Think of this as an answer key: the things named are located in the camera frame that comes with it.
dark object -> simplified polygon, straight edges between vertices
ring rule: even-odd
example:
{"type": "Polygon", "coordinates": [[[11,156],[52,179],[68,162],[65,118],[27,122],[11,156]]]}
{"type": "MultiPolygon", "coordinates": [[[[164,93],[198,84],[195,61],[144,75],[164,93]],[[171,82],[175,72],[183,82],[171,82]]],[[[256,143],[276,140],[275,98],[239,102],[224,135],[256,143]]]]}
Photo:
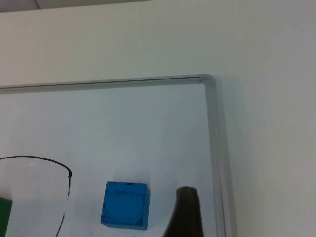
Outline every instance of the dark object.
{"type": "Polygon", "coordinates": [[[9,223],[12,201],[0,198],[0,237],[5,237],[6,228],[9,223]]]}
{"type": "Polygon", "coordinates": [[[146,184],[107,182],[101,223],[112,228],[146,230],[149,202],[146,184]]]}
{"type": "Polygon", "coordinates": [[[198,192],[195,188],[177,189],[177,202],[163,237],[204,237],[198,192]]]}

black marker line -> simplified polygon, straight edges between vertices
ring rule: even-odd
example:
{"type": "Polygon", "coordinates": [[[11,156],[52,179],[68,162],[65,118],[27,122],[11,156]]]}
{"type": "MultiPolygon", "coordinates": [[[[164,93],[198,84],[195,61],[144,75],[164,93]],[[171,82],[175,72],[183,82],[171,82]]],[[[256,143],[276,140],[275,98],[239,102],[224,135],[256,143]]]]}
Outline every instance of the black marker line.
{"type": "MultiPolygon", "coordinates": [[[[69,173],[69,176],[68,176],[68,195],[67,195],[67,202],[69,200],[69,195],[70,195],[70,186],[71,186],[71,177],[73,175],[72,171],[67,167],[65,166],[64,164],[62,163],[59,163],[53,159],[47,159],[47,158],[43,158],[43,157],[37,157],[37,156],[11,156],[11,157],[3,157],[3,158],[0,158],[0,161],[1,160],[4,160],[4,159],[11,159],[11,158],[35,158],[35,159],[41,159],[41,160],[45,160],[45,161],[49,161],[49,162],[52,162],[52,163],[55,163],[55,164],[58,164],[60,165],[61,167],[64,167],[68,173],[69,173]]],[[[58,231],[57,231],[57,234],[55,237],[58,237],[59,235],[59,232],[61,230],[61,227],[64,223],[64,219],[65,219],[65,216],[66,216],[66,212],[64,212],[64,215],[63,215],[63,218],[61,219],[61,223],[59,225],[59,228],[58,228],[58,231]]]]}

blue foam block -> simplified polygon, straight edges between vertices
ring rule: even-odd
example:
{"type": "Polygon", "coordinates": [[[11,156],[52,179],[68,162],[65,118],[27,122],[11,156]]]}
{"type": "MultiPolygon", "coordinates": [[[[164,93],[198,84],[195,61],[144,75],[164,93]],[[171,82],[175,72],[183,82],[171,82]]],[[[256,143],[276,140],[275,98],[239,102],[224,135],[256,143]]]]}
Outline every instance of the blue foam block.
{"type": "Polygon", "coordinates": [[[146,230],[149,201],[146,184],[107,182],[101,223],[113,228],[146,230]]]}

whiteboard surface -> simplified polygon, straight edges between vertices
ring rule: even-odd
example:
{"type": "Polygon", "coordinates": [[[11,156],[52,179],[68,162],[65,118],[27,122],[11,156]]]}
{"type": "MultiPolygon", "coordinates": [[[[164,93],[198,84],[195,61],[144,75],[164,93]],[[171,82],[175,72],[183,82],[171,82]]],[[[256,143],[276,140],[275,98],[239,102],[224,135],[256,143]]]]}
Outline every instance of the whiteboard surface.
{"type": "Polygon", "coordinates": [[[7,236],[160,237],[178,187],[197,188],[206,237],[216,236],[213,177],[203,84],[0,95],[0,196],[13,198],[7,236]],[[107,181],[151,189],[147,231],[100,224],[107,181]],[[28,224],[15,213],[27,211],[28,224]]]}

